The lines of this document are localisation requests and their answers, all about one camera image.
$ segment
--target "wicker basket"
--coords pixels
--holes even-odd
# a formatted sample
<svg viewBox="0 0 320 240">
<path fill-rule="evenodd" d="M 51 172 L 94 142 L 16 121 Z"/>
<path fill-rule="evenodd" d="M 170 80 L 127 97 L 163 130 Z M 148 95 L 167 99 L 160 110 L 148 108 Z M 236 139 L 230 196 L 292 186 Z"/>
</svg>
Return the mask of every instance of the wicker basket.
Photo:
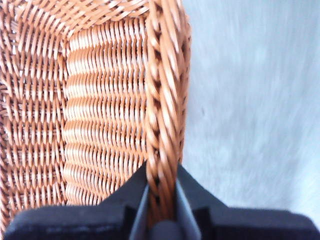
<svg viewBox="0 0 320 240">
<path fill-rule="evenodd" d="M 95 205 L 147 160 L 174 217 L 190 26 L 179 0 L 0 1 L 1 234 L 19 211 Z"/>
</svg>

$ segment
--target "gray floor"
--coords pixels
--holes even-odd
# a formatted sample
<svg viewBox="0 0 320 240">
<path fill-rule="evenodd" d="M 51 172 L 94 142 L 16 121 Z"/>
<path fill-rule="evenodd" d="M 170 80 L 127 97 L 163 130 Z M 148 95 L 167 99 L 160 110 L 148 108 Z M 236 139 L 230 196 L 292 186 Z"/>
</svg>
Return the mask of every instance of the gray floor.
<svg viewBox="0 0 320 240">
<path fill-rule="evenodd" d="M 229 206 L 288 209 L 320 227 L 320 1 L 183 3 L 184 166 Z"/>
</svg>

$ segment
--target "black plastic bracket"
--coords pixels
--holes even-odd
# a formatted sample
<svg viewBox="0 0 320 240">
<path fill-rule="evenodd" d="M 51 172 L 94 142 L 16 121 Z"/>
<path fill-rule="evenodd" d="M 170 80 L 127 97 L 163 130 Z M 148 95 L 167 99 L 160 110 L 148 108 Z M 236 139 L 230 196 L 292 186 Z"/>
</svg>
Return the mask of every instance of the black plastic bracket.
<svg viewBox="0 0 320 240">
<path fill-rule="evenodd" d="M 176 183 L 176 222 L 147 229 L 145 164 L 97 206 L 47 206 L 19 213 L 5 240 L 320 240 L 313 222 L 281 210 L 227 207 L 182 167 Z"/>
</svg>

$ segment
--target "orange wicker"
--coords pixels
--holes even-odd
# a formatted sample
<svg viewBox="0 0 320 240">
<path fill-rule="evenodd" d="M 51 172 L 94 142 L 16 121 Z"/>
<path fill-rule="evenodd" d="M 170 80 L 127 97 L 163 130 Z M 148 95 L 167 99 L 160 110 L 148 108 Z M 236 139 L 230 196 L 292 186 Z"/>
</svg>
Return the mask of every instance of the orange wicker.
<svg viewBox="0 0 320 240">
<path fill-rule="evenodd" d="M 0 1 L 0 231 L 43 205 L 98 204 L 147 160 L 174 218 L 190 26 L 180 0 Z"/>
</svg>

